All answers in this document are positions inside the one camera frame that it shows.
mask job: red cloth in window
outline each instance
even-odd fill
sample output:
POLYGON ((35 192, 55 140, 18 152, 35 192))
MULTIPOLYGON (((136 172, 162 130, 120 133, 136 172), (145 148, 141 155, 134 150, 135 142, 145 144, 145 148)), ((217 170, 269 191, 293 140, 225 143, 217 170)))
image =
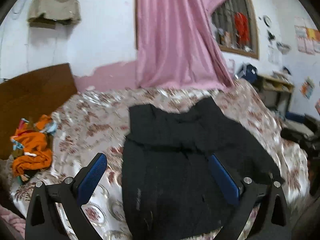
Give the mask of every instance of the red cloth in window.
POLYGON ((247 41, 249 41, 249 26, 247 17, 242 13, 236 13, 235 24, 239 35, 239 45, 246 45, 247 41))

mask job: silver bolt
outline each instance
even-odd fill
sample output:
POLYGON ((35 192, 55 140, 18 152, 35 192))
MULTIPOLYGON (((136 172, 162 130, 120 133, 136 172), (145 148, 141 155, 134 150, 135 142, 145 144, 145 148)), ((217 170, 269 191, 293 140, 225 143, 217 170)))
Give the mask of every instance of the silver bolt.
POLYGON ((73 181, 73 178, 72 178, 72 177, 67 177, 67 178, 64 180, 64 183, 70 184, 72 181, 73 181))
POLYGON ((42 186, 42 184, 43 184, 43 182, 42 182, 42 181, 38 181, 38 182, 36 183, 36 187, 41 187, 41 186, 42 186))
POLYGON ((273 183, 273 185, 275 185, 276 187, 280 187, 280 186, 281 186, 280 182, 278 182, 278 181, 275 181, 275 182, 273 183))
POLYGON ((249 177, 245 177, 245 178, 243 179, 243 181, 244 181, 246 184, 250 184, 250 183, 252 182, 252 179, 249 178, 249 177))

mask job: wooden headboard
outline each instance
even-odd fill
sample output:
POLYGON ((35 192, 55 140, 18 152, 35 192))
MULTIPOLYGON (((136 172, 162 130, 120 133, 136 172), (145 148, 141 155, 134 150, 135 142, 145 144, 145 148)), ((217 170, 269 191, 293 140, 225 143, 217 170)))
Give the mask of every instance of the wooden headboard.
POLYGON ((12 152, 10 136, 21 118, 36 122, 77 93, 69 64, 34 70, 0 84, 0 158, 12 152))

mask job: white wall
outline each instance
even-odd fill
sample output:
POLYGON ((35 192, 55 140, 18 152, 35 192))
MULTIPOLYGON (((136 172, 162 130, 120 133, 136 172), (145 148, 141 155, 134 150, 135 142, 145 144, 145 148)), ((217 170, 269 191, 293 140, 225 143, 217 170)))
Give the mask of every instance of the white wall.
POLYGON ((65 62, 84 76, 101 65, 136 59, 134 0, 79 0, 79 25, 55 30, 28 27, 31 2, 18 0, 0 26, 0 78, 65 62))
POLYGON ((236 71, 241 67, 243 63, 251 63, 258 69, 258 73, 272 74, 273 70, 282 69, 282 55, 279 54, 279 64, 273 64, 268 61, 268 46, 273 45, 276 48, 276 41, 281 41, 280 26, 278 21, 278 15, 276 14, 276 5, 272 0, 252 0, 257 27, 259 35, 259 60, 244 57, 241 55, 236 55, 232 53, 223 52, 223 55, 226 60, 234 59, 236 62, 236 71), (268 28, 264 21, 263 16, 267 15, 271 21, 272 26, 268 28), (272 44, 268 41, 267 30, 276 36, 276 41, 273 41, 272 44))
POLYGON ((276 13, 280 21, 280 31, 283 43, 291 46, 292 50, 283 56, 283 64, 292 74, 295 84, 295 91, 292 97, 290 111, 298 114, 309 114, 319 119, 315 109, 316 101, 320 98, 320 54, 308 55, 298 51, 294 18, 302 17, 308 20, 309 28, 316 29, 305 8, 299 0, 273 0, 276 6, 276 13), (316 87, 310 99, 302 96, 300 87, 307 77, 313 79, 316 87))

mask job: mattress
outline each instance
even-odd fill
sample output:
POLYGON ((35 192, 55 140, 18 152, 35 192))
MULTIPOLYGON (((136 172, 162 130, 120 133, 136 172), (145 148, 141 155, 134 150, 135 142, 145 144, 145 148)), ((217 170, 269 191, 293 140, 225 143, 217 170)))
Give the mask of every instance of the mattress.
MULTIPOLYGON (((104 240, 131 239, 125 222, 121 196, 122 149, 129 133, 128 107, 153 104, 168 112, 185 112, 205 97, 212 97, 222 112, 241 123, 273 158, 285 179, 284 194, 291 212, 302 210, 309 198, 306 153, 298 144, 280 137, 281 121, 264 106, 254 88, 237 80, 228 93, 217 90, 138 89, 111 90, 106 93, 87 91, 74 95, 52 117, 59 125, 53 142, 50 168, 41 170, 28 184, 13 183, 10 160, 1 172, 10 185, 14 204, 26 216, 33 187, 38 180, 45 184, 60 183, 74 177, 98 152, 107 156, 108 168, 88 204, 82 206, 89 221, 104 240)), ((71 239, 77 239, 62 205, 59 214, 71 239)), ((259 207, 252 210, 239 239, 245 239, 259 207)), ((213 239, 219 230, 189 239, 213 239)))

